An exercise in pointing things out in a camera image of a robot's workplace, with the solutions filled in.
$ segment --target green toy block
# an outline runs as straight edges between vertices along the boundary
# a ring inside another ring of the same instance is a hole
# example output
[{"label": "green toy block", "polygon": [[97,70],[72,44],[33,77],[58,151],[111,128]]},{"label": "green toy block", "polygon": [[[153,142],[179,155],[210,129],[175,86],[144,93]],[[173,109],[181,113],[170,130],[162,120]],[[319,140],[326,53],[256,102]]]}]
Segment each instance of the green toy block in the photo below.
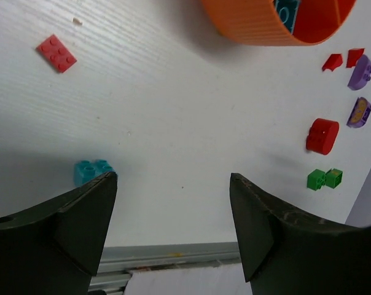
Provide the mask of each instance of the green toy block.
[{"label": "green toy block", "polygon": [[339,169],[330,169],[326,173],[326,186],[335,189],[343,180],[343,172]]},{"label": "green toy block", "polygon": [[326,183],[326,173],[322,170],[315,169],[307,177],[307,187],[314,191],[321,189]]}]

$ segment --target orange bowl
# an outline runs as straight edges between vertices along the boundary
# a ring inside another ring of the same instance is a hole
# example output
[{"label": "orange bowl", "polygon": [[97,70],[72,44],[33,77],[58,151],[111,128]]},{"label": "orange bowl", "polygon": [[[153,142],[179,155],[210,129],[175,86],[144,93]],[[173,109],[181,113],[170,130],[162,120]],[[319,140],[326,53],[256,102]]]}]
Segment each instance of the orange bowl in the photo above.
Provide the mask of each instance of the orange bowl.
[{"label": "orange bowl", "polygon": [[293,34],[273,0],[201,0],[221,34],[247,45],[315,45],[330,38],[356,0],[302,0]]}]

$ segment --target red lego brick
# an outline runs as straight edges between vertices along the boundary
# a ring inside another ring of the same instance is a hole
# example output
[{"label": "red lego brick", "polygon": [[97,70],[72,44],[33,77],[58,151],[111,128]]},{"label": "red lego brick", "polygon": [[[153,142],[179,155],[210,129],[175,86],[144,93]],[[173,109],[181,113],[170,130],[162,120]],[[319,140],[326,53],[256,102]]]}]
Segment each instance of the red lego brick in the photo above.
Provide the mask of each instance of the red lego brick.
[{"label": "red lego brick", "polygon": [[338,122],[316,119],[307,136],[306,148],[309,151],[327,155],[333,148],[339,129]]},{"label": "red lego brick", "polygon": [[55,35],[51,35],[41,43],[37,50],[61,73],[65,72],[76,62],[76,58]]},{"label": "red lego brick", "polygon": [[329,69],[331,71],[334,71],[339,66],[343,64],[343,56],[341,54],[332,54],[329,59],[325,62],[325,64],[322,67],[322,71],[325,71],[326,69]]},{"label": "red lego brick", "polygon": [[364,48],[354,48],[348,51],[348,60],[346,61],[346,67],[353,68],[356,66],[357,61],[364,54]]}]

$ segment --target debris speck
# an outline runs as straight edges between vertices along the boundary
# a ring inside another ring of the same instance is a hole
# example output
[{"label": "debris speck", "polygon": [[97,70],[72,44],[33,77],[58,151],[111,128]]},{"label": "debris speck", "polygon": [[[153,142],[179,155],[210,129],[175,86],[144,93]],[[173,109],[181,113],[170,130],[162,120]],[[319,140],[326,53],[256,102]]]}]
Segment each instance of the debris speck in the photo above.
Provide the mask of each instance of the debris speck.
[{"label": "debris speck", "polygon": [[76,17],[73,18],[72,22],[75,24],[75,25],[78,25],[78,26],[81,26],[83,25],[83,23]]}]

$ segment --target purple toy block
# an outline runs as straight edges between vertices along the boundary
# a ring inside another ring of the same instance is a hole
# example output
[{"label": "purple toy block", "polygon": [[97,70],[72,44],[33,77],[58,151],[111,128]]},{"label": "purple toy block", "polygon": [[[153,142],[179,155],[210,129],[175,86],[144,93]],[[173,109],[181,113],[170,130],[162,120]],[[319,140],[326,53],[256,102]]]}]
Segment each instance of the purple toy block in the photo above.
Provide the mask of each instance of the purple toy block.
[{"label": "purple toy block", "polygon": [[362,55],[356,63],[348,87],[352,90],[364,88],[371,80],[371,60],[367,55]]},{"label": "purple toy block", "polygon": [[360,128],[365,125],[371,113],[371,104],[364,98],[359,97],[352,110],[351,117],[348,119],[347,126]]}]

